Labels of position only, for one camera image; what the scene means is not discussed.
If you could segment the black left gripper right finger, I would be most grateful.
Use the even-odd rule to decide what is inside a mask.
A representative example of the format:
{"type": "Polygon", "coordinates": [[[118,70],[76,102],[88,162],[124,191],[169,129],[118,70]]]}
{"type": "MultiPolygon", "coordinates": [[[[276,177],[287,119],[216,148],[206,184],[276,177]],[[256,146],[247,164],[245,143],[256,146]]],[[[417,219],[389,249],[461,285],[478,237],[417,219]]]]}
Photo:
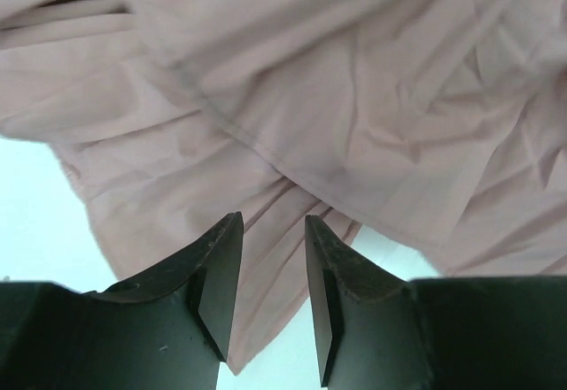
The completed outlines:
{"type": "Polygon", "coordinates": [[[405,281],[305,220],[307,278],[327,389],[563,389],[564,277],[405,281]]]}

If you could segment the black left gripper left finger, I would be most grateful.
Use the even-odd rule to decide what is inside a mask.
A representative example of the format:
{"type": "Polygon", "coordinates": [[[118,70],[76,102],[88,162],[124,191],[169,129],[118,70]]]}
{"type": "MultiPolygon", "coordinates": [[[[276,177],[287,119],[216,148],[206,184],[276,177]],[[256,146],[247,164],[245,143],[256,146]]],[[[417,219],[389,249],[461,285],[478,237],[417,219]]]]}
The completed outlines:
{"type": "Polygon", "coordinates": [[[228,359],[244,237],[228,214],[103,292],[1,285],[4,389],[213,389],[228,359]]]}

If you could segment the pink skirt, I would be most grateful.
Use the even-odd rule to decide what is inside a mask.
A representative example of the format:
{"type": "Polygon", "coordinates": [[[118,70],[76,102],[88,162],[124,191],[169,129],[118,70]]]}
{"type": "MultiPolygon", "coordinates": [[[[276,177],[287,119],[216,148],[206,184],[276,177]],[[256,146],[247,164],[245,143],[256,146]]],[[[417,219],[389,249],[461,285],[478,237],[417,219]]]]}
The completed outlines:
{"type": "Polygon", "coordinates": [[[1,0],[1,133],[118,277],[242,213],[234,373],[306,300],[309,214],[449,276],[566,271],[566,0],[1,0]]]}

